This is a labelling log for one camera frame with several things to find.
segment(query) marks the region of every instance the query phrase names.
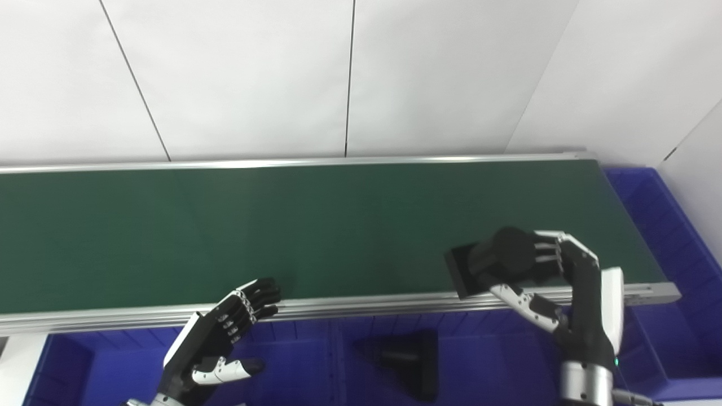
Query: blue plastic crate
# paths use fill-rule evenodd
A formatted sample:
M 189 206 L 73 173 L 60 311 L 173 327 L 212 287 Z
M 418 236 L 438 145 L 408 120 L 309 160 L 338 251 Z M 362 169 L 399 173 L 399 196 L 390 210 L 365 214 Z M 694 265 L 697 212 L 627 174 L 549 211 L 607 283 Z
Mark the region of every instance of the blue plastic crate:
M 237 344 L 233 357 L 262 357 L 266 370 L 224 384 L 207 404 L 425 405 L 408 397 L 391 371 L 364 360 L 353 342 L 427 328 L 439 333 L 438 405 L 556 403 L 551 337 L 501 310 L 258 324 Z M 150 400 L 162 358 L 177 334 L 178 329 L 166 328 L 54 335 L 25 406 Z M 64 389 L 67 395 L 56 396 L 57 381 L 71 381 L 72 387 Z
M 722 271 L 651 168 L 606 170 L 632 221 L 677 284 L 676 303 L 627 312 L 626 385 L 659 400 L 722 397 Z
M 657 173 L 607 175 L 667 277 L 677 302 L 631 308 L 617 386 L 660 400 L 722 397 L 722 273 Z M 439 331 L 438 405 L 554 405 L 559 354 L 548 334 L 509 310 L 282 321 L 256 325 L 234 356 L 266 370 L 226 384 L 208 406 L 423 405 L 352 343 L 374 335 Z M 179 329 L 53 335 L 25 406 L 115 406 L 150 400 Z

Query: silver cylinder joint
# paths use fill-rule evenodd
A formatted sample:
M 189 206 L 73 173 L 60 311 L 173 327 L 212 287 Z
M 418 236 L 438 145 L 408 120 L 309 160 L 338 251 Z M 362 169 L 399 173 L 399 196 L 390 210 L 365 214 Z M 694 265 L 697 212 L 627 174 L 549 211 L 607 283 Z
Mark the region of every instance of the silver cylinder joint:
M 603 366 L 578 361 L 562 364 L 561 398 L 598 406 L 612 406 L 612 372 Z

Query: humanoid robot hand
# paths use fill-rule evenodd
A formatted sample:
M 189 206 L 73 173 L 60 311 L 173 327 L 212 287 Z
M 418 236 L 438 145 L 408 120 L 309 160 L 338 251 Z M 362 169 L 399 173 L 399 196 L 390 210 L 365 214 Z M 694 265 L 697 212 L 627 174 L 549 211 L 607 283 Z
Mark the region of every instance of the humanoid robot hand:
M 259 320 L 278 313 L 281 300 L 273 278 L 246 283 L 207 314 L 194 313 L 170 346 L 151 406 L 201 406 L 219 384 L 263 371 L 259 358 L 229 360 L 233 345 Z M 130 400 L 127 405 L 143 405 Z

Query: robotic hand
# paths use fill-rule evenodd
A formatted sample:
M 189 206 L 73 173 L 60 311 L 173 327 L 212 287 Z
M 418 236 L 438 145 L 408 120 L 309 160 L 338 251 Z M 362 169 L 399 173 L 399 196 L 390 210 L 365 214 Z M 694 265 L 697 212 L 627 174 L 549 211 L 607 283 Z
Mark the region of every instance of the robotic hand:
M 246 283 L 207 314 L 191 316 L 163 360 L 163 374 L 151 406 L 201 406 L 217 385 L 261 372 L 263 360 L 228 360 L 233 344 L 259 320 L 278 313 L 281 300 L 273 278 Z M 135 399 L 128 406 L 144 406 Z
M 659 405 L 613 389 L 624 326 L 621 268 L 601 269 L 594 252 L 562 231 L 527 233 L 511 227 L 500 229 L 491 241 L 452 249 L 446 263 L 459 298 L 491 292 L 552 333 L 562 350 L 561 405 Z M 569 316 L 556 303 L 517 285 L 556 276 L 572 285 Z

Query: white wall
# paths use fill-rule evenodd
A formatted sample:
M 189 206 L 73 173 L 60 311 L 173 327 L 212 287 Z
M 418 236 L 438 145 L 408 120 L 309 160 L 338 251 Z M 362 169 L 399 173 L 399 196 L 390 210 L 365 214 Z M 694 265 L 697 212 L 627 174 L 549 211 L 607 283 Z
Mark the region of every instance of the white wall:
M 47 334 L 18 334 L 8 339 L 0 353 L 0 405 L 22 405 L 47 338 Z
M 719 262 L 722 262 L 722 103 L 658 170 Z
M 656 166 L 722 100 L 717 0 L 4 0 L 0 49 L 0 165 L 587 149 Z

